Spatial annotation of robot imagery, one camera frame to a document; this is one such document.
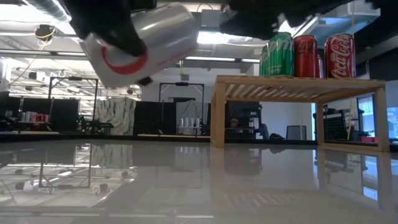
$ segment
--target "red logo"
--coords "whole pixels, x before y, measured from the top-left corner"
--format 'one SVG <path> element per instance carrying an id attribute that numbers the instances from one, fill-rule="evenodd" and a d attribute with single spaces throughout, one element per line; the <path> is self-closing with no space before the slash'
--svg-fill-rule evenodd
<path id="1" fill-rule="evenodd" d="M 101 48 L 101 54 L 102 58 L 104 59 L 106 65 L 115 73 L 120 74 L 120 75 L 132 75 L 139 70 L 141 70 L 145 64 L 148 61 L 148 50 L 145 46 L 145 53 L 144 55 L 141 55 L 140 57 L 137 58 L 137 61 L 132 62 L 127 65 L 112 65 L 108 62 L 108 59 L 106 58 L 106 50 L 107 47 L 102 47 Z"/>

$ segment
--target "shelf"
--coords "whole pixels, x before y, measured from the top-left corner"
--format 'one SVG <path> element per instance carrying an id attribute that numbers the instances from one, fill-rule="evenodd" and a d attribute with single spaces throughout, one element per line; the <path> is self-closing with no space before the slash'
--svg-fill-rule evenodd
<path id="1" fill-rule="evenodd" d="M 329 103 L 385 88 L 385 82 L 354 78 L 321 79 L 218 75 L 227 101 Z"/>
<path id="2" fill-rule="evenodd" d="M 368 149 L 388 151 L 386 83 L 383 81 L 218 75 L 211 99 L 211 117 L 217 118 L 211 122 L 211 142 L 217 148 L 224 148 L 225 101 L 301 102 L 317 104 L 318 145 L 332 146 L 325 143 L 323 105 L 368 93 L 374 93 L 379 140 L 377 147 L 369 146 Z M 346 143 L 339 144 L 339 147 L 352 148 L 353 145 Z"/>

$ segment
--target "person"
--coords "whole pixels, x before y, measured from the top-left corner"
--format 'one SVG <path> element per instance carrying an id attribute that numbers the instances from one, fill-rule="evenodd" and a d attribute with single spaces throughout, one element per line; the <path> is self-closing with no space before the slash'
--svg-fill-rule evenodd
<path id="1" fill-rule="evenodd" d="M 237 118 L 231 118 L 231 121 L 229 122 L 229 127 L 230 128 L 236 128 L 238 127 L 239 120 Z"/>

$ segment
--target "can top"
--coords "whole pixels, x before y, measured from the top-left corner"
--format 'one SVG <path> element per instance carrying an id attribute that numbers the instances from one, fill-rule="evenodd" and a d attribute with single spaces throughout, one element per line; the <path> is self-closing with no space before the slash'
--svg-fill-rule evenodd
<path id="1" fill-rule="evenodd" d="M 277 38 L 277 37 L 279 37 L 279 36 L 284 36 L 284 35 L 288 35 L 289 37 L 292 37 L 292 34 L 291 34 L 290 32 L 279 32 L 279 33 L 277 33 L 275 36 L 273 36 L 273 37 L 271 38 L 271 40 L 272 40 L 272 39 L 275 39 L 275 38 Z"/>
<path id="2" fill-rule="evenodd" d="M 314 36 L 314 35 L 310 35 L 310 34 L 296 36 L 296 37 L 294 37 L 293 39 L 299 39 L 299 38 L 302 38 L 302 37 L 312 37 L 312 38 L 315 39 L 315 36 Z"/>

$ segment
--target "window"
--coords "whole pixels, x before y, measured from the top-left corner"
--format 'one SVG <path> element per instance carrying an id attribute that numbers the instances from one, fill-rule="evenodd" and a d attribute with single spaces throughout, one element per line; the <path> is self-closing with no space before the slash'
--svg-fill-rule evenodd
<path id="1" fill-rule="evenodd" d="M 373 96 L 358 98 L 358 108 L 364 111 L 362 114 L 362 131 L 366 131 L 374 137 Z"/>
<path id="2" fill-rule="evenodd" d="M 391 139 L 398 138 L 398 108 L 387 108 L 388 135 Z"/>

